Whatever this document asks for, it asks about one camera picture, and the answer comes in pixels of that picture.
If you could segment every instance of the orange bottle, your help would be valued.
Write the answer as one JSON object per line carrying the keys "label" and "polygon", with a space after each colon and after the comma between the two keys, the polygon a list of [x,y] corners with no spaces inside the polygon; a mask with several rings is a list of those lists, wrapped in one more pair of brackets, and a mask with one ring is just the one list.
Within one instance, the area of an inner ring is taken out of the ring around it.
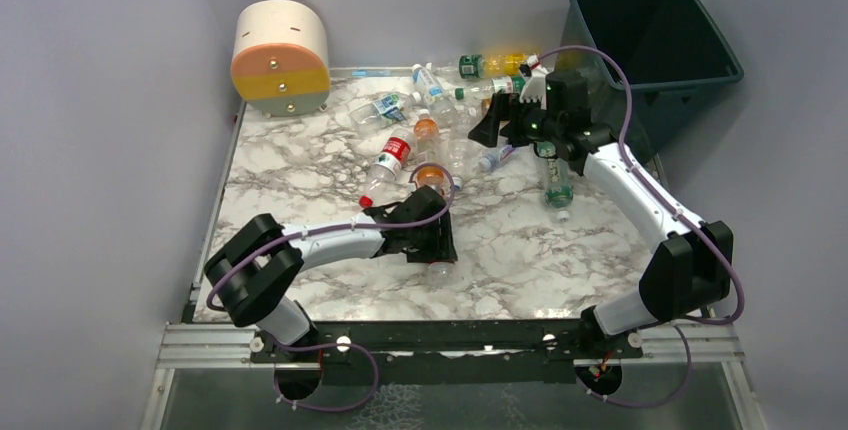
{"label": "orange bottle", "polygon": [[[430,117],[428,110],[421,110],[413,130],[418,147],[418,163],[442,163],[439,152],[439,125]],[[419,187],[430,185],[443,191],[445,174],[437,167],[424,167],[415,175]]]}

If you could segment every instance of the bin rim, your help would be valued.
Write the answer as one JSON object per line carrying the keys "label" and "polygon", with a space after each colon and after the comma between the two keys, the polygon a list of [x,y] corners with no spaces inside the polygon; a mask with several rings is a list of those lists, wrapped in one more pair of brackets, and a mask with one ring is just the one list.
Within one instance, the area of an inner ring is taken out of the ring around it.
{"label": "bin rim", "polygon": [[[721,42],[722,47],[727,52],[727,56],[730,59],[731,64],[734,68],[736,68],[737,72],[735,75],[726,75],[715,78],[700,78],[697,80],[680,80],[676,82],[662,82],[662,83],[631,83],[630,88],[634,92],[638,92],[640,90],[656,92],[660,90],[670,90],[670,89],[678,89],[678,88],[694,88],[702,85],[716,85],[716,84],[728,84],[728,83],[736,83],[742,80],[742,77],[745,76],[745,70],[742,68],[742,65],[739,64],[739,60],[736,58],[736,54],[733,53],[733,49],[730,48],[730,44],[727,43],[727,39],[724,38],[724,34],[721,33],[718,26],[715,24],[713,17],[707,12],[707,9],[704,7],[704,4],[701,3],[701,0],[694,0],[695,4],[698,5],[698,8],[701,10],[701,13],[707,19],[707,23],[710,25],[710,28],[713,29],[716,36],[718,37],[719,42]],[[598,45],[595,43],[595,39],[592,38],[592,34],[589,32],[589,27],[586,25],[586,19],[583,18],[583,12],[580,10],[580,4],[577,0],[568,0],[569,3],[569,12],[572,9],[576,10],[574,15],[577,17],[578,22],[580,24],[581,29],[583,30],[583,34],[588,40],[588,46],[592,48],[598,49]],[[609,68],[604,64],[603,60],[598,55],[589,55],[595,64],[599,65],[601,68],[601,73],[604,78],[607,80],[607,84],[616,90],[624,90],[624,86],[615,81],[613,75],[610,73]]]}

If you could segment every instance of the white marble surface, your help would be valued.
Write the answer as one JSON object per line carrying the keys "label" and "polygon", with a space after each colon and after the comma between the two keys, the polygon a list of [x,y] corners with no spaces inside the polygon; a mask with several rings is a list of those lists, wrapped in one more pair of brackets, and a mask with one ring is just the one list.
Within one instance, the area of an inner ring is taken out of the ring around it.
{"label": "white marble surface", "polygon": [[[336,80],[327,109],[302,118],[266,119],[248,107],[210,255],[259,213],[321,223],[357,212],[365,170],[391,128],[359,140],[347,112],[387,91],[410,93],[411,78]],[[650,255],[633,225],[576,175],[572,218],[556,221],[535,158],[522,148],[457,195],[454,282],[431,285],[425,265],[390,255],[309,270],[287,295],[314,320],[559,318],[635,287]],[[204,279],[194,321],[228,321],[206,307],[210,288]]]}

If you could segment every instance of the bin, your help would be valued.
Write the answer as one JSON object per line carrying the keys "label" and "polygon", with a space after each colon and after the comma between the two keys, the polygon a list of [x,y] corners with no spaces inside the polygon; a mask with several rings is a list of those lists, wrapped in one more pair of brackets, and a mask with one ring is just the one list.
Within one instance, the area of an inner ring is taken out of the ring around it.
{"label": "bin", "polygon": [[[699,0],[569,0],[562,44],[595,47],[624,69],[633,89],[627,142],[646,162],[709,106],[710,95],[742,79],[742,67]],[[595,55],[560,53],[556,69],[596,75],[593,119],[618,135],[624,92]]]}

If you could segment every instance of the red label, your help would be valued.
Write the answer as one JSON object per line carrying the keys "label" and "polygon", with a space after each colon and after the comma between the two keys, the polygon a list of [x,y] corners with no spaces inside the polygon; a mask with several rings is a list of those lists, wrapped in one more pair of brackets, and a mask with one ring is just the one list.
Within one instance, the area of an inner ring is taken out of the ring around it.
{"label": "red label", "polygon": [[383,152],[400,160],[401,163],[406,162],[406,157],[409,156],[409,144],[397,137],[389,138],[386,145],[383,147]]}

